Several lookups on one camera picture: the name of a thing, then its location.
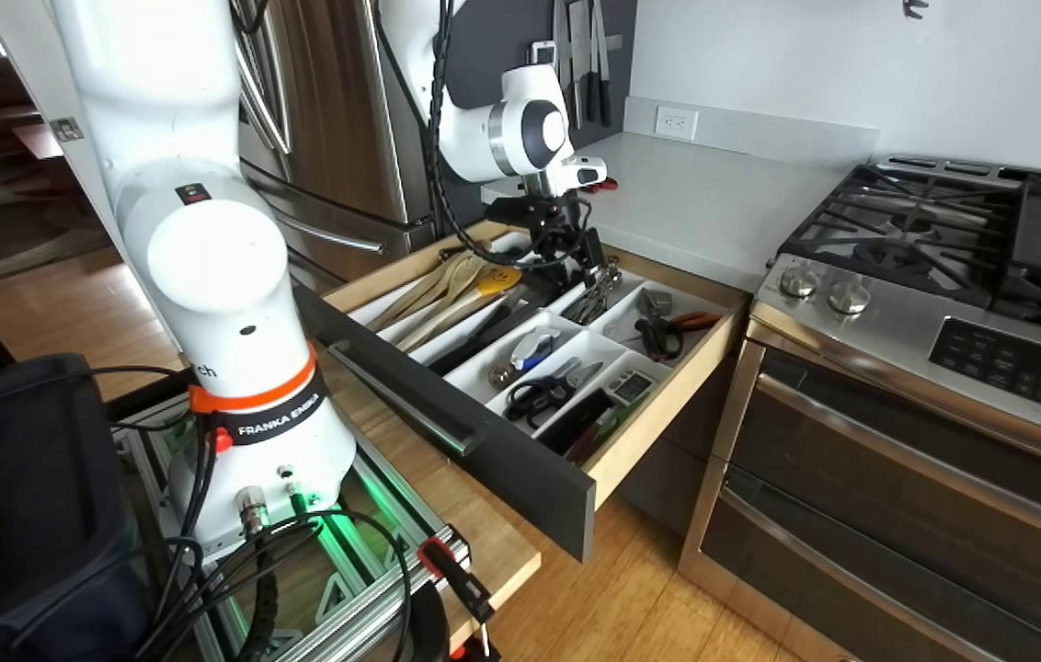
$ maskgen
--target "oven handle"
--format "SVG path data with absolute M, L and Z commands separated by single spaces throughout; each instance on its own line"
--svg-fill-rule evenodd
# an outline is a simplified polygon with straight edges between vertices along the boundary
M 985 509 L 992 509 L 992 511 L 1001 511 L 1001 515 L 1007 515 L 1023 527 L 1041 530 L 1041 504 L 1034 504 L 1034 499 L 1023 499 L 1023 495 L 1016 495 L 1016 493 L 1007 493 L 1007 489 L 1001 489 L 1001 484 L 992 484 L 979 473 L 958 471 L 943 460 L 926 455 L 926 451 L 916 451 L 916 449 L 900 446 L 897 439 L 889 439 L 876 428 L 864 428 L 852 414 L 844 414 L 832 406 L 823 406 L 808 392 L 797 392 L 794 386 L 789 386 L 772 375 L 759 375 L 759 392 L 770 392 L 772 401 L 794 408 L 797 414 L 851 439 L 852 446 L 861 446 L 876 455 L 888 455 L 889 465 L 897 465 L 906 471 L 916 471 L 930 482 L 943 482 L 953 493 L 965 493 L 965 495 L 970 495 L 970 499 L 979 499 L 979 504 L 985 504 Z
M 791 530 L 785 530 L 780 521 L 772 521 L 767 511 L 759 511 L 754 504 L 747 504 L 736 489 L 721 493 L 721 504 L 741 511 L 751 527 L 759 527 L 767 536 L 780 542 L 785 548 L 791 548 L 794 554 L 803 554 L 808 565 L 818 565 L 821 574 L 834 578 L 840 584 L 845 584 L 851 593 L 864 595 L 867 602 L 876 602 L 876 609 L 888 609 L 889 617 L 906 622 L 909 629 L 916 629 L 920 636 L 951 646 L 958 660 L 997 660 L 985 646 L 943 629 L 938 622 L 916 613 L 911 608 L 897 602 L 894 595 L 888 595 L 884 587 L 867 584 L 864 578 L 851 574 L 845 565 L 840 565 L 834 559 L 821 554 L 814 546 L 805 546 L 803 536 L 794 536 Z

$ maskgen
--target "drawer front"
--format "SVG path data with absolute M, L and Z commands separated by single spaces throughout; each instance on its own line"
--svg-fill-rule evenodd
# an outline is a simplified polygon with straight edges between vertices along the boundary
M 373 391 L 379 383 L 383 401 L 411 421 L 411 428 L 420 428 L 445 455 L 454 455 L 492 493 L 501 493 L 567 552 L 585 559 L 593 546 L 593 511 L 622 484 L 622 479 L 655 446 L 655 439 L 721 368 L 729 347 L 743 329 L 743 297 L 708 280 L 639 260 L 632 254 L 613 254 L 627 280 L 611 293 L 605 316 L 567 316 L 572 303 L 583 293 L 572 289 L 534 314 L 521 329 L 438 375 L 425 364 L 448 351 L 459 335 L 466 335 L 466 329 L 476 324 L 472 316 L 466 324 L 448 329 L 443 337 L 432 337 L 410 354 L 391 347 L 395 331 L 368 331 L 364 321 L 376 316 L 376 307 L 383 308 L 383 303 L 410 289 L 411 280 L 432 272 L 443 260 L 445 245 L 454 243 L 438 243 L 383 272 L 373 272 L 368 280 L 329 293 L 329 303 L 304 297 L 301 308 L 311 331 Z M 672 314 L 698 308 L 713 314 L 716 324 L 688 335 L 676 361 L 653 361 L 638 335 L 639 289 L 670 289 L 670 297 L 676 303 Z M 597 373 L 559 413 L 548 413 L 534 423 L 513 423 L 503 413 L 514 383 L 492 386 L 488 375 L 534 331 L 556 331 L 559 347 L 521 380 L 553 375 L 567 361 L 597 364 Z M 589 449 L 548 443 L 556 428 L 567 428 L 567 414 L 577 413 L 575 406 L 620 386 L 627 375 L 644 375 L 653 391 L 628 414 L 622 414 L 613 433 Z

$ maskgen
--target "oven door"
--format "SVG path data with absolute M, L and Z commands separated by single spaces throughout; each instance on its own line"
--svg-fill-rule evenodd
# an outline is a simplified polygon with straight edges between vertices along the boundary
M 743 373 L 688 548 L 861 660 L 1041 660 L 1041 455 L 814 358 Z

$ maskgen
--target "gas stove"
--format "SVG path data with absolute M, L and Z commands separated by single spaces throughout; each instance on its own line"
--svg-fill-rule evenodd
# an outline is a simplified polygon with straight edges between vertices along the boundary
M 857 164 L 780 245 L 759 316 L 1041 423 L 1041 217 L 1031 209 L 1041 209 L 1041 172 Z

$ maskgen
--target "backsplash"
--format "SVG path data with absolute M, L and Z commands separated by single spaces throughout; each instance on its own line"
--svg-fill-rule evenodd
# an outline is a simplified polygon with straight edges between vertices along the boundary
M 627 129 L 1041 169 L 1041 3 L 930 0 L 911 22 L 897 0 L 639 0 Z

